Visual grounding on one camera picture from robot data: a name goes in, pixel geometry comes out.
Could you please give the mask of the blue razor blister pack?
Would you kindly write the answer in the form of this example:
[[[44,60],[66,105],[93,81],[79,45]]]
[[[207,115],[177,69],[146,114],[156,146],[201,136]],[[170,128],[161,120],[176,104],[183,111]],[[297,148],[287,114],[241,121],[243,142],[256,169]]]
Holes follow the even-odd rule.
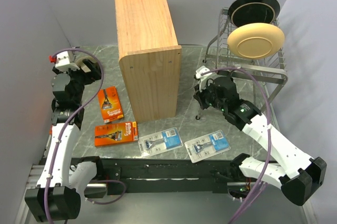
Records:
[[[231,148],[222,130],[189,140],[184,145],[192,163],[221,154]]]
[[[183,143],[176,127],[142,136],[138,146],[143,158],[153,157],[177,148]]]

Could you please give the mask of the wooden two-tier shelf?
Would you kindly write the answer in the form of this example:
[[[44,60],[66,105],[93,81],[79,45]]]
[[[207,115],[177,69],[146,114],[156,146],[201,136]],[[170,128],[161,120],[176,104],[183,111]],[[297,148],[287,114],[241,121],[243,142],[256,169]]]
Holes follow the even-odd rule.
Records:
[[[119,66],[138,123],[176,115],[182,47],[167,0],[115,0]]]

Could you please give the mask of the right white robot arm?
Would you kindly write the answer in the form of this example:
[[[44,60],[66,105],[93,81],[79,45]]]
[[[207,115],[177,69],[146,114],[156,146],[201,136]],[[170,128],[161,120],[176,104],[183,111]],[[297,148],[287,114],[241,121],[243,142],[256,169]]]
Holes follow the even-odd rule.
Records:
[[[230,76],[212,78],[211,74],[195,74],[199,83],[194,98],[201,109],[213,107],[241,132],[250,136],[275,159],[274,163],[259,161],[248,154],[240,154],[231,162],[230,174],[236,181],[261,178],[263,182],[281,189],[285,197],[297,206],[322,186],[327,163],[313,158],[292,144],[267,117],[250,101],[241,99]]]

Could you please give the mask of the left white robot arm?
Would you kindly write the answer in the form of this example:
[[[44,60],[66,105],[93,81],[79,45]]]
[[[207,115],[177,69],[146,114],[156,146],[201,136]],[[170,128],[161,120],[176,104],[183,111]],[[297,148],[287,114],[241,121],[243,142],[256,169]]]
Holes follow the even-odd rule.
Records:
[[[52,136],[46,163],[35,188],[25,193],[25,202],[37,222],[55,222],[78,217],[87,184],[100,182],[105,170],[99,157],[82,158],[70,173],[72,152],[84,117],[82,96],[85,85],[102,79],[102,67],[85,59],[65,72],[53,68],[51,81]]]

